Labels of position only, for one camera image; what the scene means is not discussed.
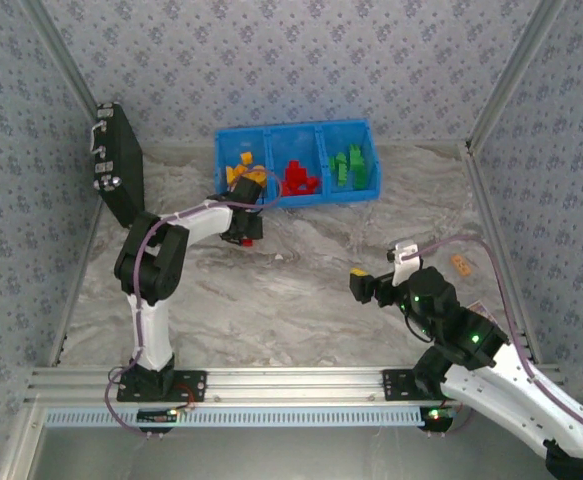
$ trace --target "patterned wallpaper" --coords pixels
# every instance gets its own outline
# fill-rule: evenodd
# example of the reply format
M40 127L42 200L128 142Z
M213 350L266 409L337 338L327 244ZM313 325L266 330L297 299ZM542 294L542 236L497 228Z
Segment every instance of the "patterned wallpaper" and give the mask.
M17 2L0 1L0 454L44 364L95 208L88 123Z
M583 400L583 0L569 0L479 154L547 361Z
M99 101L141 141L368 117L464 139L538 0L44 0Z

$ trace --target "green block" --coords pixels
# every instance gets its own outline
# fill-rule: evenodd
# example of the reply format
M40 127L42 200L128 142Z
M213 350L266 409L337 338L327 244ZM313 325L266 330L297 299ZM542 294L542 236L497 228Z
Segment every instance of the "green block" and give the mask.
M338 187L344 187L347 184L347 166L344 163L338 164Z
M350 159L350 170L364 170L364 160L358 157L351 157Z
M356 190L364 190L367 188L367 171L364 169L355 170L354 175L353 188Z
M357 145L351 145L349 147L349 159L350 160L361 160L362 159L362 152L360 151L360 147Z
M344 165L346 167L347 166L347 156L342 152L338 153L335 157L335 163L337 165Z

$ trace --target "blue plastic tray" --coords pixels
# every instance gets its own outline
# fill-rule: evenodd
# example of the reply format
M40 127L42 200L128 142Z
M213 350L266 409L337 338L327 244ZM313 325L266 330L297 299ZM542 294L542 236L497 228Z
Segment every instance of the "blue plastic tray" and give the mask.
M349 146L359 145L367 170L366 188L353 188L353 173L347 184L339 187L332 175L329 157L343 152L349 159ZM219 130L215 137L215 190L227 189L226 168L240 163L240 154L251 152L254 165L264 165L284 180L284 169L290 160L298 160L309 176L318 176L320 186L314 195L282 197L279 207L307 207L324 203L349 203L375 200L380 196L382 174L371 128L366 120L342 120L292 125ZM269 178L266 202L277 196L277 185Z

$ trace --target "black box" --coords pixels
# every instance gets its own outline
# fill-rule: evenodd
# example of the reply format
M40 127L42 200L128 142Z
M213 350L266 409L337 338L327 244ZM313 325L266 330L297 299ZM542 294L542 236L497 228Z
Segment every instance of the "black box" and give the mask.
M128 228L144 210L142 149L122 107L98 105L97 123L91 129L94 155L93 187L120 225Z

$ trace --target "red toy piece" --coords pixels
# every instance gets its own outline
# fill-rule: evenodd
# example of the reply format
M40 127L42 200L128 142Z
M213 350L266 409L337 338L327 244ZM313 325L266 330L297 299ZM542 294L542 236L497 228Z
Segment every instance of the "red toy piece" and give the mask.
M313 195L320 185L318 177L308 177L307 169L300 166L298 160L291 160L284 169L282 196Z

